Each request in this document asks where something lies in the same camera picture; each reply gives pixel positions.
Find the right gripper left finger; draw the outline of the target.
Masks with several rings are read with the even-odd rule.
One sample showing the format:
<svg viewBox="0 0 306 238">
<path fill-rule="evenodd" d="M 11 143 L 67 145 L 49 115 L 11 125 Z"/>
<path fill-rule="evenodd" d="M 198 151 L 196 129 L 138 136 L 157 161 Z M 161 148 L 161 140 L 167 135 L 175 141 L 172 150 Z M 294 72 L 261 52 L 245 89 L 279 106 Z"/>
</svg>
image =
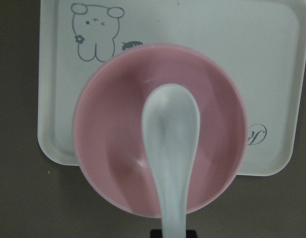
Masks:
<svg viewBox="0 0 306 238">
<path fill-rule="evenodd" d="M 150 238 L 163 238 L 161 229 L 152 229 L 150 231 Z"/>
</svg>

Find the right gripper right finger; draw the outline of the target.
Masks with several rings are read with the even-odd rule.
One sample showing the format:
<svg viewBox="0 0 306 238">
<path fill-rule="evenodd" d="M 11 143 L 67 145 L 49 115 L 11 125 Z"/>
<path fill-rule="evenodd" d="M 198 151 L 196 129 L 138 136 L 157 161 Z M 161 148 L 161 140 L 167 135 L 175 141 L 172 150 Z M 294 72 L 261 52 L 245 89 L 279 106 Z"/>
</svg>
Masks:
<svg viewBox="0 0 306 238">
<path fill-rule="evenodd" d="M 198 234 L 195 230 L 186 230 L 186 238 L 198 238 Z"/>
</svg>

